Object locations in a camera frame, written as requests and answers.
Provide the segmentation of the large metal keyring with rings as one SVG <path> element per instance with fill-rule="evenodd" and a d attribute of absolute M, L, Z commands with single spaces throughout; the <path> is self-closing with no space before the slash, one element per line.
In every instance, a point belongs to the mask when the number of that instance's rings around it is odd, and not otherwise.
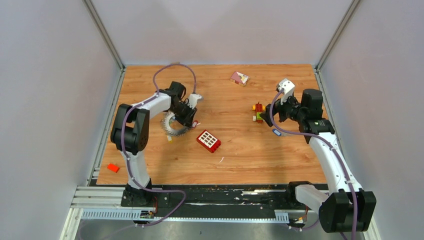
<path fill-rule="evenodd" d="M 163 115 L 162 120 L 160 121 L 161 128 L 164 130 L 165 135 L 167 137 L 167 141 L 169 143 L 173 142 L 174 137 L 181 137 L 188 133 L 189 131 L 193 130 L 197 127 L 200 123 L 197 120 L 194 120 L 192 123 L 192 126 L 183 126 L 180 124 L 177 119 L 176 115 L 173 112 L 166 112 Z"/>

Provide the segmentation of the key with blue tag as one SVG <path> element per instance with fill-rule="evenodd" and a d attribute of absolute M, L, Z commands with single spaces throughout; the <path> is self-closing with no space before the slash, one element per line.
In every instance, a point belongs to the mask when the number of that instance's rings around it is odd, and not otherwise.
<path fill-rule="evenodd" d="M 277 130 L 277 129 L 272 129 L 272 132 L 276 135 L 276 136 L 278 136 L 278 137 L 281 137 L 282 136 L 282 133 L 279 131 L 279 130 Z"/>

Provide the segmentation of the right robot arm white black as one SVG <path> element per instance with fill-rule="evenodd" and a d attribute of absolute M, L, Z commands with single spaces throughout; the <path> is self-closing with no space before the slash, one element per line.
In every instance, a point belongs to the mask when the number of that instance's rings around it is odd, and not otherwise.
<path fill-rule="evenodd" d="M 328 194 L 308 181 L 290 182 L 285 195 L 292 209 L 307 206 L 318 214 L 318 221 L 326 233 L 368 230 L 377 204 L 372 191 L 365 191 L 349 170 L 339 150 L 332 123 L 323 117 L 323 94 L 308 88 L 298 101 L 287 88 L 277 88 L 272 102 L 261 113 L 269 127 L 295 136 L 304 136 L 317 156 L 328 187 Z"/>

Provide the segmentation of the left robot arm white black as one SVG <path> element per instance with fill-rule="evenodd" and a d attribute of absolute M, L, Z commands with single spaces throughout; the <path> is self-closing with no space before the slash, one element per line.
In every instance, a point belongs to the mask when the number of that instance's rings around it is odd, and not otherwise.
<path fill-rule="evenodd" d="M 145 148 L 149 140 L 150 121 L 163 113 L 161 127 L 169 137 L 179 137 L 193 127 L 197 104 L 203 99 L 192 92 L 188 98 L 185 86 L 173 81 L 166 89 L 157 89 L 149 98 L 134 104 L 118 106 L 110 133 L 110 140 L 120 151 L 126 163 L 128 183 L 122 196 L 122 205 L 149 206 L 156 190 L 152 189 L 147 172 Z"/>

